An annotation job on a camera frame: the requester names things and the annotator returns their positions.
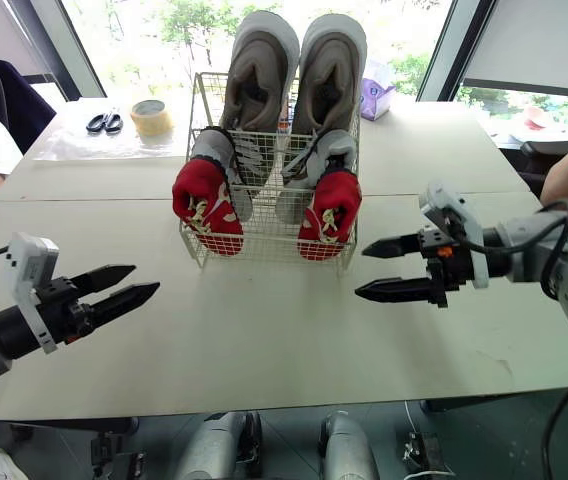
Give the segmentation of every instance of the red object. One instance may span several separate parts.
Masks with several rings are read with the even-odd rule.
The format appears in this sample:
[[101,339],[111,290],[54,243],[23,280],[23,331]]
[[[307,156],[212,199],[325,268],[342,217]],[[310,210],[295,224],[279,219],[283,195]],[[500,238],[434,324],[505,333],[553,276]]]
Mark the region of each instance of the red object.
[[540,107],[529,105],[524,109],[524,125],[531,130],[543,130],[552,120],[548,113]]
[[173,211],[206,247],[220,255],[236,255],[242,249],[240,223],[229,194],[222,166],[195,157],[182,167],[173,185]]
[[306,218],[298,235],[302,241],[297,243],[300,254],[316,261],[339,254],[348,241],[361,203],[362,191],[355,175],[345,170],[324,175],[304,212]]

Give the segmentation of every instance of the white table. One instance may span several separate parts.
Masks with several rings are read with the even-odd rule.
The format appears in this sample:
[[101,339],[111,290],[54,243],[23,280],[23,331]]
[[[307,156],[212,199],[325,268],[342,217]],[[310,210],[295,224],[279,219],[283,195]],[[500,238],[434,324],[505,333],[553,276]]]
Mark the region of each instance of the white table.
[[[168,199],[183,156],[126,160],[34,160],[76,111],[90,118],[108,101],[69,105],[46,128],[0,190],[0,201]],[[133,128],[125,116],[125,128]],[[184,133],[177,138],[186,138]],[[178,148],[180,155],[186,146]],[[362,120],[360,185],[364,195],[420,194],[440,178],[463,193],[528,191],[506,158],[459,104],[416,103],[377,122]]]
[[[525,215],[530,193],[468,195],[488,226]],[[412,233],[416,196],[367,197],[350,269],[190,259],[167,200],[0,202],[14,230],[53,239],[56,274],[134,263],[161,281],[142,308],[0,378],[0,419],[95,418],[524,392],[568,385],[568,321],[539,285],[468,285],[445,310],[383,305],[353,289],[423,276],[419,255],[375,260],[368,243]],[[0,289],[0,309],[12,304]]]

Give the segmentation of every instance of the masking tape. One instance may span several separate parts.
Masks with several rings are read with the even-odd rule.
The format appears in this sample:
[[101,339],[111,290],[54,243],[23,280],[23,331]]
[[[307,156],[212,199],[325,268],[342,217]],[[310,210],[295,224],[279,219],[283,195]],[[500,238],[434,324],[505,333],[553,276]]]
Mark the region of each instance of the masking tape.
[[136,103],[131,109],[131,118],[140,135],[161,135],[173,128],[171,116],[160,100]]

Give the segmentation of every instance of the white wire basket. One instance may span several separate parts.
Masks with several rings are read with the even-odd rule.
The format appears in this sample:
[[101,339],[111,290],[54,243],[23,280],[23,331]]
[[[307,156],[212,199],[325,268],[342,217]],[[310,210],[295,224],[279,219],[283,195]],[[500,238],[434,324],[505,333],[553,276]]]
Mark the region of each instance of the white wire basket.
[[[209,125],[218,125],[224,109],[224,96],[226,92],[225,73],[197,73],[193,83],[193,101],[191,107],[191,120],[188,137],[186,158],[190,158],[191,148],[201,130]],[[292,135],[292,123],[295,101],[297,98],[298,81],[293,82],[292,92],[289,95],[287,115],[280,121],[278,133],[253,133],[244,131],[229,131],[237,145],[243,141],[250,141],[260,150],[266,162],[272,162],[273,168],[264,182],[264,177],[257,178],[251,172],[245,172],[245,186],[231,186],[234,196],[237,190],[245,190],[252,197],[253,213],[245,222],[242,222],[242,235],[227,235],[219,233],[198,233],[180,220],[179,231],[186,248],[200,267],[204,267],[211,258],[225,260],[252,260],[260,262],[283,262],[296,264],[313,264],[330,266],[338,273],[348,268],[355,247],[357,245],[357,222],[346,243],[334,243],[330,246],[319,240],[300,240],[298,234],[300,223],[283,223],[275,213],[275,204],[280,195],[284,194],[286,200],[280,200],[280,205],[286,205],[294,211],[299,218],[313,196],[313,190],[289,189],[284,187],[281,170],[285,159],[294,158],[312,141],[310,135]],[[353,171],[357,174],[359,165],[359,111],[353,115],[350,132],[357,146],[357,158]],[[293,202],[293,198],[304,201]],[[229,242],[242,242],[241,251],[236,255],[220,255],[210,250],[206,245],[224,245]],[[325,260],[308,260],[300,254],[300,249],[307,252],[323,252],[327,248],[335,248],[339,253]]]

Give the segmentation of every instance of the black scissors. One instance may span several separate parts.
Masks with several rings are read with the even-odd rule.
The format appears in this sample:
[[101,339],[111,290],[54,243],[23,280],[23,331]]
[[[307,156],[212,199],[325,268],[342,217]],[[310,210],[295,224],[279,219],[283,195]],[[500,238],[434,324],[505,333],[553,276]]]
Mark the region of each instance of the black scissors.
[[122,117],[113,109],[109,113],[100,113],[91,119],[86,125],[86,130],[90,133],[100,133],[102,129],[108,134],[115,135],[122,130]]

